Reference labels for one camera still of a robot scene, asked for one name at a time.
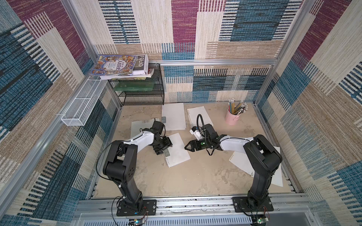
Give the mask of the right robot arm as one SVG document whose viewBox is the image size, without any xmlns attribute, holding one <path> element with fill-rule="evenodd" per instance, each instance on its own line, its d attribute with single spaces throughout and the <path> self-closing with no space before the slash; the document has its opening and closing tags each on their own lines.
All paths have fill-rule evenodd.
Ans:
<svg viewBox="0 0 362 226">
<path fill-rule="evenodd" d="M 199 140 L 190 141 L 184 149 L 190 152 L 211 149 L 212 152 L 208 153 L 210 156 L 215 150 L 244 153 L 254 170 L 254 179 L 247 197 L 239 201 L 239 208 L 244 211 L 257 211 L 263 207 L 273 210 L 268 189 L 282 156 L 264 135 L 258 134 L 252 138 L 205 135 Z"/>
</svg>

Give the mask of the torn white notebook page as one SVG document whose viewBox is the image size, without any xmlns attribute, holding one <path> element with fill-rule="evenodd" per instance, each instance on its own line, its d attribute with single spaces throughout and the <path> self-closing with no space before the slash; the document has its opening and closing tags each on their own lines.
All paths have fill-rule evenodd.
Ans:
<svg viewBox="0 0 362 226">
<path fill-rule="evenodd" d="M 281 170 L 281 164 L 272 176 L 271 184 L 283 187 L 283 175 Z"/>
</svg>

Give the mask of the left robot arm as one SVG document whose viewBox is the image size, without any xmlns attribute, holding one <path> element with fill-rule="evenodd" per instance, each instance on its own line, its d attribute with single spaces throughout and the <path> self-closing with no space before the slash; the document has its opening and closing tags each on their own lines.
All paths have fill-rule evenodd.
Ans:
<svg viewBox="0 0 362 226">
<path fill-rule="evenodd" d="M 128 141 L 117 140 L 111 143 L 103 174 L 113 181 L 122 196 L 116 202 L 118 217 L 154 216 L 156 203 L 154 200 L 143 200 L 143 194 L 134 180 L 138 152 L 152 146 L 156 153 L 163 153 L 172 146 L 169 137 L 161 136 L 155 130 L 146 129 Z"/>
</svg>

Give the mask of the white spiral notebook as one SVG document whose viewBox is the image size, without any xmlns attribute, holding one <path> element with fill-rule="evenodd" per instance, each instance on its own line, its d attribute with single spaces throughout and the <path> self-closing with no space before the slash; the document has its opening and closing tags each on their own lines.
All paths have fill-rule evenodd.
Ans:
<svg viewBox="0 0 362 226">
<path fill-rule="evenodd" d="M 186 129 L 186 119 L 183 103 L 162 105 L 161 121 L 167 131 L 178 131 Z"/>
</svg>

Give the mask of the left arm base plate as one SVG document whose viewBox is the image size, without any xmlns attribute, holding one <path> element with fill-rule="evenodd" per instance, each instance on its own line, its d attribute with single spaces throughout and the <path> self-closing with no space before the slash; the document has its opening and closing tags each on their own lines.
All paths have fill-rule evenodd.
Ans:
<svg viewBox="0 0 362 226">
<path fill-rule="evenodd" d="M 157 200 L 144 200 L 137 204 L 124 200 L 117 202 L 117 217 L 154 216 L 156 214 Z"/>
</svg>

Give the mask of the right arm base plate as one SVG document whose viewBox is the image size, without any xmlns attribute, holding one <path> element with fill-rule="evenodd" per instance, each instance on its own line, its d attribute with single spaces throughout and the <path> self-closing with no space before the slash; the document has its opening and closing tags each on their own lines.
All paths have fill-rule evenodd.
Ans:
<svg viewBox="0 0 362 226">
<path fill-rule="evenodd" d="M 252 213 L 252 212 L 264 212 L 265 208 L 266 211 L 274 211 L 274 207 L 272 205 L 271 199 L 267 196 L 263 200 L 256 200 L 252 197 L 247 196 L 236 196 L 232 197 L 233 207 L 235 212 L 245 212 L 245 213 Z"/>
</svg>

